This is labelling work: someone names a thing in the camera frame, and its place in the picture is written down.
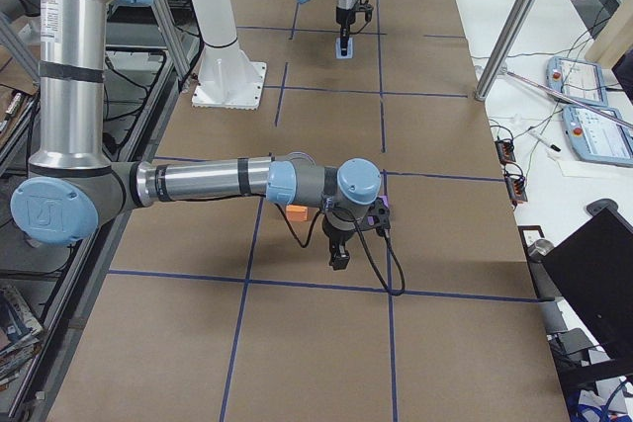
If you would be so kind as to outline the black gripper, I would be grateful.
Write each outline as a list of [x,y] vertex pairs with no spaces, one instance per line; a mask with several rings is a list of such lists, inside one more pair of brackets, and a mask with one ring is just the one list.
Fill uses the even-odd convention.
[[[339,38],[335,41],[335,55],[336,57],[343,57],[343,51],[341,47],[340,39],[348,39],[350,37],[351,26],[355,23],[355,8],[351,9],[336,8],[336,23],[339,26]],[[352,58],[354,54],[354,39],[350,38],[347,41],[346,58]]]
[[334,213],[328,212],[322,222],[322,230],[329,242],[329,266],[336,270],[345,270],[350,261],[346,243],[354,236],[355,226],[340,220]]

